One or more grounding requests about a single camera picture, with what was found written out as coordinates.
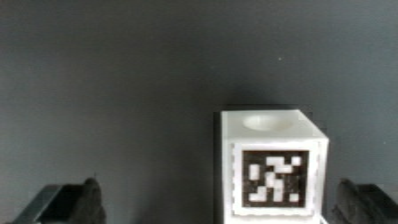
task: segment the white cube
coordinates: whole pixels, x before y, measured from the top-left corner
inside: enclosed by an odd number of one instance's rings
[[[300,110],[222,111],[224,224],[319,223],[327,144]]]

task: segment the black and white pattern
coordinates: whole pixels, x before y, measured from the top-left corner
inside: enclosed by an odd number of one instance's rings
[[[243,207],[305,207],[309,151],[243,150]]]

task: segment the white block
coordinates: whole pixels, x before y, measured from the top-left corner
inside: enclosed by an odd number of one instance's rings
[[[224,224],[319,224],[327,144],[327,136],[298,110],[222,112]],[[252,152],[264,164],[250,164]],[[293,193],[284,199],[282,178],[303,171],[305,188],[296,192],[305,194]],[[264,186],[261,181],[243,184],[243,180],[263,178]],[[291,202],[291,206],[277,207],[272,201]]]

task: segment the black surface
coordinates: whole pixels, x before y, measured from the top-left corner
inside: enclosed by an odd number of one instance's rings
[[[339,208],[332,208],[332,224],[351,224],[344,218]]]
[[[42,211],[53,201],[53,198],[58,194],[62,186],[48,185],[42,187],[23,211],[17,215],[12,224],[32,224],[35,222],[37,216],[42,214]]]
[[[337,187],[337,208],[350,223],[375,224],[380,222],[378,213],[371,213],[371,204],[362,197],[355,184],[343,180]]]
[[[0,222],[37,186],[96,173],[110,223],[211,223],[227,104],[295,104],[327,124],[327,211],[343,174],[396,180],[396,12],[396,0],[3,0]]]
[[[398,204],[375,184],[357,185],[362,197],[367,198],[373,213],[380,213],[385,223],[398,223]]]

